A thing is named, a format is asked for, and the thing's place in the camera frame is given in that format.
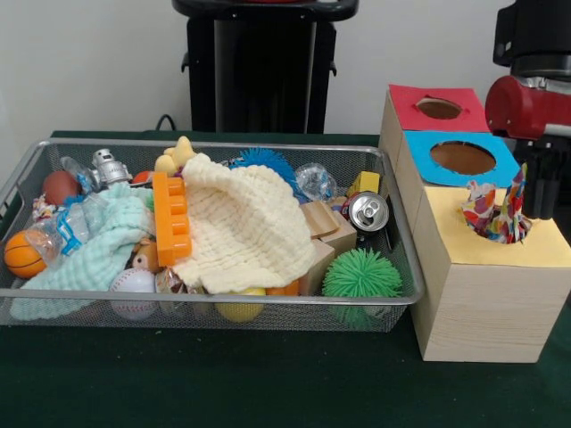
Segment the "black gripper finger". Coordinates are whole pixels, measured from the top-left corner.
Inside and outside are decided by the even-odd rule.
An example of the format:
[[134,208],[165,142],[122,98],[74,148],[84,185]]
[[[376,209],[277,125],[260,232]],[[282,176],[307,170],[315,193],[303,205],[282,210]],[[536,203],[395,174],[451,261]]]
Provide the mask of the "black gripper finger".
[[541,218],[552,218],[554,207],[558,199],[557,170],[548,167],[543,175]]
[[528,218],[538,218],[542,206],[542,180],[537,165],[526,166],[524,214]]

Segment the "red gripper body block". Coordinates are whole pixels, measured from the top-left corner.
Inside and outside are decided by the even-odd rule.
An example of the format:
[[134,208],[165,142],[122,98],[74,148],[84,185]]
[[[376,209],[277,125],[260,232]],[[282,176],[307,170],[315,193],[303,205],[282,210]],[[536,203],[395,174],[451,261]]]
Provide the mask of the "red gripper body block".
[[565,81],[501,77],[489,89],[484,110],[495,135],[514,139],[570,137],[570,84]]

